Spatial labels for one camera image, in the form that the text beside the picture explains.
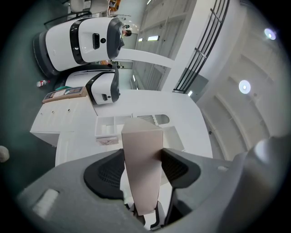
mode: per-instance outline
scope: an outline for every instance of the cardboard box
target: cardboard box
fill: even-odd
[[[86,87],[80,86],[80,87],[73,87],[68,89],[63,89],[59,91],[54,91],[51,93],[48,93],[42,103],[48,103],[56,100],[64,100],[64,99],[71,99],[71,98],[77,98],[77,97],[85,97],[87,96],[87,90]]]
[[[161,185],[163,130],[140,118],[126,120],[121,131],[130,190],[138,215],[156,208]]]

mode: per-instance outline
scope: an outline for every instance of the ceiling light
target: ceiling light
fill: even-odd
[[[247,94],[251,91],[251,85],[247,80],[240,81],[238,88],[243,94]]]
[[[276,34],[271,29],[266,28],[264,32],[267,38],[269,38],[270,40],[273,41],[274,39],[276,39]]]
[[[147,40],[148,41],[158,41],[160,38],[159,35],[153,35],[153,36],[150,36]]]

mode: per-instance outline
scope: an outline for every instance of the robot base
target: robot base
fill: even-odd
[[[37,64],[41,71],[48,79],[57,78],[60,71],[57,71],[50,61],[49,54],[46,49],[45,35],[47,31],[41,32],[33,38],[33,51]]]

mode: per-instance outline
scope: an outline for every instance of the railing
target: railing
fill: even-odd
[[[215,0],[214,7],[210,9],[211,15],[199,46],[195,48],[195,54],[173,92],[187,92],[211,53],[222,28],[229,5],[229,0],[219,0],[218,7],[216,7],[217,2],[218,0]]]

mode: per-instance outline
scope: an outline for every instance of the floor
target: floor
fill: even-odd
[[[40,0],[19,21],[0,55],[0,145],[10,159],[0,164],[13,196],[55,165],[56,148],[30,134],[41,101],[53,83],[36,87],[44,76],[34,60],[32,39],[44,22],[65,15],[57,0]]]

